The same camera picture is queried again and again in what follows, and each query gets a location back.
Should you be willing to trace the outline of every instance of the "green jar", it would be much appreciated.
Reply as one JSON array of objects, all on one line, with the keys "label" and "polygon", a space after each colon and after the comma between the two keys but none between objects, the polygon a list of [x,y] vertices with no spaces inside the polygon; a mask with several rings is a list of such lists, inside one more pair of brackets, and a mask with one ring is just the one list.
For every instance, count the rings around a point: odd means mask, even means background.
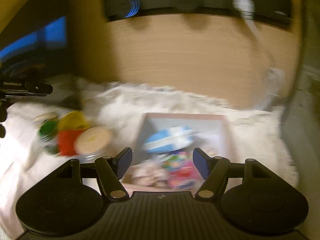
[{"label": "green jar", "polygon": [[47,121],[39,129],[38,136],[44,146],[47,153],[55,155],[58,154],[58,122],[57,121]]}]

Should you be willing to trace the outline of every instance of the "white blanket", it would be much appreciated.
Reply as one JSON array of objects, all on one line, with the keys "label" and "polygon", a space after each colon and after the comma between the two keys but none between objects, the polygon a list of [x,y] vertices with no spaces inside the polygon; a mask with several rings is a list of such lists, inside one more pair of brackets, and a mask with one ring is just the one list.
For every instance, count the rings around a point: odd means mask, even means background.
[{"label": "white blanket", "polygon": [[[171,88],[146,85],[96,85],[80,79],[84,112],[89,120],[109,127],[114,134],[111,155],[131,146],[143,113],[223,114],[230,121],[237,157],[233,162],[254,158],[281,176],[292,186],[298,173],[280,139],[279,121],[282,108],[273,112],[239,111],[224,100],[184,93]],[[8,109],[7,135],[0,141],[0,226],[13,239],[23,233],[15,214],[18,198],[30,187],[63,164],[67,157],[49,156],[36,142],[32,118],[56,111],[55,106],[16,103]]]}]

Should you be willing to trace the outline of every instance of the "box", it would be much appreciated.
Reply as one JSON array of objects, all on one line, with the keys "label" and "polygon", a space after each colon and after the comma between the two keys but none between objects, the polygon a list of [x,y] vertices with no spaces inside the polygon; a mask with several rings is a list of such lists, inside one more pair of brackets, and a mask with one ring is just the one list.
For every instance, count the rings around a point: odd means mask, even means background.
[{"label": "box", "polygon": [[132,166],[127,170],[121,182],[125,189],[131,194],[133,191],[173,191],[168,188],[145,187],[132,184],[131,175],[136,165],[151,158],[151,155],[143,149],[145,140],[161,129],[172,126],[188,125],[195,132],[194,142],[186,148],[192,152],[199,147],[204,151],[214,149],[214,156],[222,156],[231,161],[236,158],[235,148],[229,128],[228,120],[223,115],[212,114],[145,114],[136,142],[133,145]]}]

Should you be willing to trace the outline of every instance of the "power cord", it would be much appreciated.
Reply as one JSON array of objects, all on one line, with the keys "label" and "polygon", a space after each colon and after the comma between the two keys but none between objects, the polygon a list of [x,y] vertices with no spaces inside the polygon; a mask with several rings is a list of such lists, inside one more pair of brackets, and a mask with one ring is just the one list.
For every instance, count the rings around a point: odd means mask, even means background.
[{"label": "power cord", "polygon": [[281,69],[276,68],[276,60],[273,57],[271,51],[266,47],[265,41],[260,34],[257,26],[253,21],[254,15],[254,3],[252,0],[233,0],[234,8],[240,12],[242,19],[245,21],[246,25],[251,30],[252,34],[260,42],[262,47],[265,49],[269,59],[270,68],[268,70],[267,77],[265,79],[266,92],[263,99],[256,104],[254,110],[268,110],[271,106],[275,97],[278,96],[283,83],[284,83],[284,72]]}]

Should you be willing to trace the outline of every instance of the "wooden wall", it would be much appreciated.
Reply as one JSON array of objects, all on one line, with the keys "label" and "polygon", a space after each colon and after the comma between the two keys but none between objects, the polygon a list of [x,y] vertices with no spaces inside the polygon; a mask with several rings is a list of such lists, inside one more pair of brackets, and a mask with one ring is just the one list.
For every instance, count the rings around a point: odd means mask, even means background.
[{"label": "wooden wall", "polygon": [[[26,0],[0,0],[0,30]],[[269,61],[243,22],[233,17],[159,15],[107,23],[101,0],[70,0],[79,74],[96,82],[170,85],[248,107],[262,90]],[[289,31],[258,24],[291,89],[299,58],[300,0]]]}]

